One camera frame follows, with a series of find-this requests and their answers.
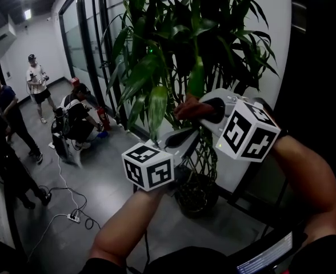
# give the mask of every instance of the electrical outlet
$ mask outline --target electrical outlet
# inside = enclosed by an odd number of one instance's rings
[[[81,222],[81,220],[80,220],[79,217],[74,217],[74,219],[73,219],[73,218],[71,218],[70,214],[68,214],[67,217],[68,217],[68,219],[70,219],[73,222],[76,222],[76,223],[80,223]]]

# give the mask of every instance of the potted plant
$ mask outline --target potted plant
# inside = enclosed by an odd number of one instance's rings
[[[201,97],[219,87],[234,88],[243,95],[248,87],[259,87],[272,52],[271,38],[261,31],[245,29],[251,11],[266,17],[254,0],[123,0],[126,11],[122,30],[113,46],[113,60],[121,58],[107,92],[117,77],[125,89],[119,106],[133,105],[128,128],[138,117],[149,124],[152,140],[165,118],[179,129],[191,125],[178,121],[174,109],[186,93]],[[182,211],[197,217],[212,207],[217,194],[217,155],[210,131],[200,128],[194,159],[186,161],[186,181],[176,193]]]

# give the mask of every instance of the red fire extinguisher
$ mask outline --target red fire extinguisher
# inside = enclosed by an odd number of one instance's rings
[[[109,121],[109,117],[107,116],[107,113],[105,112],[105,109],[103,107],[99,107],[97,109],[97,114],[98,114],[99,120],[101,120],[105,130],[110,131],[111,130],[110,121]]]

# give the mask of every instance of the floor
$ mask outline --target floor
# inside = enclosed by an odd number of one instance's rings
[[[70,90],[67,82],[53,85],[50,91],[55,104],[58,105]],[[38,166],[28,157],[28,147],[16,135],[13,147],[39,185],[64,187],[59,177],[58,157],[48,147],[53,113],[46,102],[43,109],[48,121],[46,125],[38,120],[36,106],[32,102],[28,101],[21,106],[29,133],[43,153],[42,164]],[[82,168],[60,162],[61,174],[68,186],[88,199],[84,212],[100,225],[116,213],[133,193],[132,184],[125,178],[121,153],[137,142],[134,135],[126,133],[112,121],[110,137],[96,140],[91,149],[82,153]],[[47,208],[41,205],[32,192],[27,195],[36,202],[36,209],[24,209],[21,202],[16,200],[14,210],[21,241],[29,255],[53,216],[71,213],[75,204],[67,190],[53,191],[53,198]],[[83,204],[82,197],[74,195],[74,199],[80,206]],[[85,219],[82,217],[82,222],[76,224],[65,216],[55,218],[30,258],[34,273],[70,274],[82,269],[98,232],[96,225],[87,230]],[[255,241],[263,228],[262,223],[232,208],[223,199],[219,199],[209,216],[190,220],[181,214],[174,198],[165,196],[147,230],[151,260],[190,245],[212,248],[229,255]],[[142,271],[145,262],[146,250],[142,240],[129,256],[127,264]]]

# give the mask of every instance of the black shorts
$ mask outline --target black shorts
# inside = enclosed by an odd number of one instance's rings
[[[34,94],[36,103],[40,104],[43,103],[43,101],[51,96],[48,89],[40,92],[39,94]]]

